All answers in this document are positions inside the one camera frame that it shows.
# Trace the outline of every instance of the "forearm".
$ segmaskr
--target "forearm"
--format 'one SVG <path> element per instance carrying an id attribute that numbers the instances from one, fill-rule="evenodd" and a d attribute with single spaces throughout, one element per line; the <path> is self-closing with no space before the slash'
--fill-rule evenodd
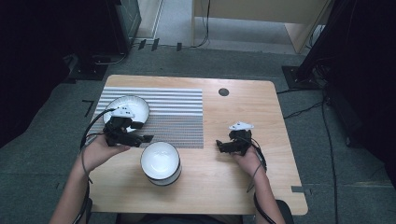
<path id="1" fill-rule="evenodd" d="M 78 157 L 49 223 L 73 223 L 83 204 L 87 185 L 88 177 L 85 176 Z"/>
<path id="2" fill-rule="evenodd" d="M 254 176 L 257 201 L 262 211 L 267 214 L 276 224 L 285 223 L 282 214 L 276 204 L 276 199 L 271 190 L 270 181 L 261 167 Z M 256 210 L 256 223 L 267 223 L 264 217 Z"/>

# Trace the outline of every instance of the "hand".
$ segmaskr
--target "hand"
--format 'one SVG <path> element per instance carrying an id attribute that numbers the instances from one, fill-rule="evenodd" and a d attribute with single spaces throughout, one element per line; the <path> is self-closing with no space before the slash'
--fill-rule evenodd
<path id="1" fill-rule="evenodd" d="M 94 170 L 96 167 L 105 163 L 111 157 L 128 150 L 131 147 L 117 146 L 109 147 L 104 134 L 98 134 L 96 138 L 85 148 L 84 165 L 87 172 Z M 81 154 L 78 156 L 78 162 L 81 164 Z"/>
<path id="2" fill-rule="evenodd" d="M 238 162 L 242 170 L 244 170 L 250 176 L 253 176 L 254 172 L 257 170 L 257 167 L 261 165 L 259 158 L 256 154 L 256 149 L 254 149 L 254 147 L 248 148 L 245 156 L 240 156 L 237 153 L 233 153 L 232 155 L 233 159 Z"/>

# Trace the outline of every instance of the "person's left arm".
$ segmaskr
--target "person's left arm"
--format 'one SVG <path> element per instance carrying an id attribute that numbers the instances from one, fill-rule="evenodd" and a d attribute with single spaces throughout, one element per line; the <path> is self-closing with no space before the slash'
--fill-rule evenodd
<path id="1" fill-rule="evenodd" d="M 82 153 L 84 153 L 84 165 L 87 174 L 111 157 L 129 148 L 130 147 L 127 146 L 109 147 L 105 136 L 102 134 L 97 135 L 96 139 L 82 151 Z M 83 204 L 87 185 L 88 177 L 84 172 L 81 154 L 79 154 L 70 171 L 64 187 L 64 192 L 49 223 L 73 223 Z M 85 223 L 85 217 L 83 217 L 79 223 Z"/>

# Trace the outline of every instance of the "person's arm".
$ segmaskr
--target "person's arm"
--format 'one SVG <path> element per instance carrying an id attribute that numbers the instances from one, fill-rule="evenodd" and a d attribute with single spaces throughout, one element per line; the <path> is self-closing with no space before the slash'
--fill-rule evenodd
<path id="1" fill-rule="evenodd" d="M 262 211 L 271 218 L 276 224 L 285 223 L 282 214 L 276 204 L 274 194 L 271 190 L 270 181 L 265 173 L 264 168 L 257 157 L 256 150 L 250 147 L 245 156 L 233 154 L 233 158 L 238 162 L 241 168 L 251 177 L 254 176 L 254 186 L 256 189 L 257 201 Z M 268 223 L 265 218 L 256 210 L 256 223 Z"/>
<path id="2" fill-rule="evenodd" d="M 111 157 L 129 148 L 130 147 L 127 146 L 109 147 L 106 143 L 105 136 L 102 134 L 97 135 L 96 139 L 94 139 L 83 151 L 84 164 L 87 172 L 89 173 Z M 73 165 L 64 187 L 64 192 L 62 193 L 61 199 L 49 223 L 73 223 L 84 201 L 87 185 L 88 177 L 84 173 L 80 154 Z M 79 223 L 85 223 L 85 217 L 83 217 Z"/>

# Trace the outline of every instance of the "white cup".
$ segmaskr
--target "white cup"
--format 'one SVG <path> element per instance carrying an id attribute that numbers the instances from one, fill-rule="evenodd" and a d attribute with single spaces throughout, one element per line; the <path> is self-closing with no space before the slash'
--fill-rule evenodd
<path id="1" fill-rule="evenodd" d="M 148 180 L 158 186 L 174 183 L 181 174 L 177 149 L 169 143 L 156 142 L 147 146 L 140 163 Z"/>

